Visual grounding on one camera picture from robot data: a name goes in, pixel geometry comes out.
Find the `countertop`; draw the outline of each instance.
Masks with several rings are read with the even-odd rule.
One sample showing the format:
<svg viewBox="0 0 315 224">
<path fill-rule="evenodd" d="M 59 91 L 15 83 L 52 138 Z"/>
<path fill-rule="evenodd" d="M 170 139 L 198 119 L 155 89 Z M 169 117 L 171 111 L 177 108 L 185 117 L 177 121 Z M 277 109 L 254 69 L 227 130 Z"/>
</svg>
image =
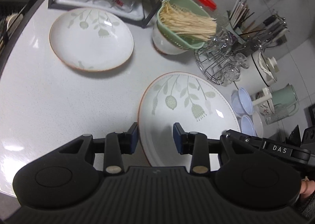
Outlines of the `countertop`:
<svg viewBox="0 0 315 224">
<path fill-rule="evenodd" d="M 50 48 L 49 30 L 65 11 L 48 10 L 48 0 L 30 19 L 0 79 L 0 191 L 14 195 L 12 180 L 25 164 L 81 134 L 103 138 L 137 121 L 141 97 L 158 76 L 183 71 L 204 78 L 192 51 L 161 55 L 146 29 L 128 24 L 134 51 L 122 66 L 103 73 L 75 71 Z M 230 102 L 234 86 L 215 86 Z M 102 169 L 97 154 L 94 166 Z M 125 166 L 148 165 L 141 145 L 123 156 Z"/>
</svg>

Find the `green strainer basket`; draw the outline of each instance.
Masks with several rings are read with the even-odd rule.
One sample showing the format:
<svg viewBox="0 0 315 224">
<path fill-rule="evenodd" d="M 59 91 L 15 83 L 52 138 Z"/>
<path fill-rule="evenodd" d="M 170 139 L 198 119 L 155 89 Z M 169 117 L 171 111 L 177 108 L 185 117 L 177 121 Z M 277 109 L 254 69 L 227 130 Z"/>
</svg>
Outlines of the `green strainer basket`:
<svg viewBox="0 0 315 224">
<path fill-rule="evenodd" d="M 162 35 L 171 43 L 176 45 L 177 47 L 181 49 L 199 49 L 203 47 L 204 41 L 199 39 L 193 39 L 187 36 L 178 36 L 176 33 L 169 30 L 165 25 L 161 23 L 160 20 L 160 11 L 164 7 L 164 4 L 166 1 L 169 1 L 170 4 L 176 4 L 182 8 L 186 8 L 187 10 L 190 10 L 194 14 L 201 15 L 201 16 L 209 16 L 209 14 L 198 6 L 194 1 L 192 0 L 163 0 L 162 6 L 157 12 L 157 27 L 159 31 L 162 33 Z"/>
</svg>

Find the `plate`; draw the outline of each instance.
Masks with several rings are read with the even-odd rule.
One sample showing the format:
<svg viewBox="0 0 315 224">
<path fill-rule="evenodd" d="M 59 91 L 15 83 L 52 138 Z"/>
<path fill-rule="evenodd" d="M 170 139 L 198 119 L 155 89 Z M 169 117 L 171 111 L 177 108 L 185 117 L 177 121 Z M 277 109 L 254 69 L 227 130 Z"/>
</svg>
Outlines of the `plate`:
<svg viewBox="0 0 315 224">
<path fill-rule="evenodd" d="M 117 16 L 104 10 L 78 8 L 62 14 L 49 33 L 52 50 L 66 65 L 104 71 L 123 64 L 133 51 L 133 36 Z"/>
<path fill-rule="evenodd" d="M 184 131 L 197 131 L 209 139 L 222 132 L 240 131 L 226 99 L 207 81 L 184 72 L 164 74 L 145 91 L 138 112 L 140 141 L 152 166 L 185 166 L 191 155 L 180 155 L 173 140 L 173 124 Z M 211 170 L 220 168 L 216 154 L 210 154 Z"/>
<path fill-rule="evenodd" d="M 257 136 L 259 138 L 262 138 L 264 136 L 264 127 L 261 121 L 261 117 L 257 111 L 253 112 L 252 119 Z"/>
</svg>

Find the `metal rivet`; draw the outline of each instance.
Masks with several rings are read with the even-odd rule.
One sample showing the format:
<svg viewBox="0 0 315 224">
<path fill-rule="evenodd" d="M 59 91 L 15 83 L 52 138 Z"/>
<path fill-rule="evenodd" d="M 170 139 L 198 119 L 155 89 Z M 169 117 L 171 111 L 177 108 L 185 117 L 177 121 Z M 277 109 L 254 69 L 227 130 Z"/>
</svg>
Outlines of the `metal rivet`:
<svg viewBox="0 0 315 224">
<path fill-rule="evenodd" d="M 197 166 L 193 167 L 193 172 L 195 172 L 195 173 L 203 174 L 203 173 L 206 173 L 208 171 L 209 171 L 209 169 L 203 165 L 197 165 Z"/>
<path fill-rule="evenodd" d="M 105 169 L 106 172 L 116 174 L 121 172 L 121 168 L 117 165 L 110 165 Z"/>
</svg>

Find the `leaf pattern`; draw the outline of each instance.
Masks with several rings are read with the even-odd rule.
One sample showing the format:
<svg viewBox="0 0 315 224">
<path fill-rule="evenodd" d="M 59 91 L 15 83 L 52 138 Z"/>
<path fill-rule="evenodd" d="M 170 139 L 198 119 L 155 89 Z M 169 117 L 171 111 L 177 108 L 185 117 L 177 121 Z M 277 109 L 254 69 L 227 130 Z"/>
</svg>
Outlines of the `leaf pattern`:
<svg viewBox="0 0 315 224">
<path fill-rule="evenodd" d="M 162 88 L 162 86 L 156 84 L 156 85 L 153 87 L 153 90 L 154 90 L 154 91 L 159 91 L 161 88 Z"/>
<path fill-rule="evenodd" d="M 204 94 L 206 95 L 206 97 L 209 97 L 209 98 L 215 97 L 215 92 L 205 92 Z"/>
<path fill-rule="evenodd" d="M 185 87 L 180 94 L 180 98 L 184 97 L 184 95 L 187 93 L 187 88 Z"/>
<path fill-rule="evenodd" d="M 74 20 L 71 20 L 70 22 L 69 22 L 69 25 L 68 25 L 68 29 L 71 27 L 71 25 L 73 25 L 74 24 Z"/>
<path fill-rule="evenodd" d="M 166 95 L 167 94 L 167 91 L 169 90 L 169 85 L 167 83 L 167 81 L 165 82 L 165 85 L 163 87 L 163 93 Z"/>
<path fill-rule="evenodd" d="M 198 96 L 195 94 L 189 94 L 190 98 L 193 100 L 199 100 Z"/>
<path fill-rule="evenodd" d="M 206 100 L 206 101 L 204 102 L 204 104 L 206 105 L 206 108 L 207 108 L 207 110 L 208 110 L 209 115 L 211 115 L 211 114 L 212 114 L 212 110 L 211 110 L 211 103 L 210 103 L 210 101 L 209 101 L 209 100 Z"/>
<path fill-rule="evenodd" d="M 182 90 L 181 84 L 176 82 L 175 89 L 177 92 L 180 92 Z"/>
<path fill-rule="evenodd" d="M 188 83 L 188 84 L 189 84 L 190 88 L 197 89 L 197 87 L 196 87 L 196 85 L 194 83 Z"/>
<path fill-rule="evenodd" d="M 154 98 L 153 98 L 153 108 L 152 108 L 152 115 L 155 115 L 155 110 L 156 110 L 156 108 L 157 108 L 157 106 L 158 106 L 158 98 L 157 98 L 157 96 L 155 96 Z"/>
<path fill-rule="evenodd" d="M 185 101 L 184 101 L 185 108 L 188 106 L 188 104 L 189 104 L 189 97 L 187 96 Z"/>
<path fill-rule="evenodd" d="M 177 100 L 172 95 L 169 95 L 165 98 L 165 103 L 166 103 L 166 106 L 172 110 L 174 110 L 174 108 L 176 108 L 177 106 Z"/>
<path fill-rule="evenodd" d="M 164 80 L 164 83 L 162 85 L 155 84 L 153 86 L 153 90 L 156 92 L 156 96 L 153 98 L 153 102 L 152 102 L 152 115 L 155 115 L 155 111 L 158 106 L 158 95 L 160 91 L 163 91 L 165 98 L 162 93 L 160 94 L 160 97 L 163 97 L 163 99 L 165 100 L 166 106 L 172 110 L 174 110 L 178 105 L 176 97 L 179 96 L 180 98 L 183 98 L 185 96 L 185 100 L 183 102 L 184 107 L 187 108 L 191 102 L 191 113 L 193 114 L 196 121 L 200 121 L 206 115 L 211 115 L 212 114 L 211 101 L 208 100 L 207 97 L 214 98 L 216 95 L 215 92 L 213 91 L 204 92 L 202 85 L 197 79 L 196 81 L 198 84 L 195 84 L 189 81 L 189 79 L 191 79 L 190 76 L 186 76 L 187 82 L 186 82 L 185 88 L 182 88 L 181 84 L 177 82 L 177 79 L 179 78 L 179 76 L 180 75 L 176 76 L 176 79 L 171 80 L 171 81 L 169 80 L 172 77 L 174 77 L 174 75 L 169 76 L 166 80 Z M 196 89 L 195 94 L 191 93 L 190 89 Z M 203 106 L 195 102 L 197 100 L 200 100 L 199 97 L 202 97 L 205 99 Z"/>
<path fill-rule="evenodd" d="M 73 19 L 69 21 L 68 28 L 70 28 L 74 24 L 74 21 L 75 21 L 76 18 L 79 18 L 79 20 L 81 21 L 81 22 L 79 22 L 79 26 L 80 26 L 80 28 L 82 28 L 84 30 L 86 30 L 89 27 L 90 24 L 97 23 L 97 24 L 94 25 L 93 29 L 97 30 L 98 28 L 100 28 L 98 30 L 98 36 L 100 38 L 106 38 L 106 37 L 110 37 L 111 36 L 106 28 L 110 27 L 111 32 L 115 33 L 115 29 L 114 29 L 113 26 L 118 26 L 120 24 L 120 22 L 118 22 L 118 21 L 111 22 L 111 20 L 107 16 L 107 14 L 104 13 L 104 15 L 100 15 L 100 11 L 99 10 L 91 9 L 88 14 L 85 13 L 86 11 L 89 11 L 89 9 L 84 9 L 79 14 L 70 13 L 70 15 L 73 17 Z M 91 14 L 92 11 L 97 11 L 98 12 L 98 17 L 97 18 L 95 18 L 95 13 L 94 13 L 94 15 Z M 102 21 L 102 20 L 109 21 L 109 22 L 112 23 L 112 25 L 109 26 L 108 24 L 104 24 L 104 21 Z"/>
</svg>

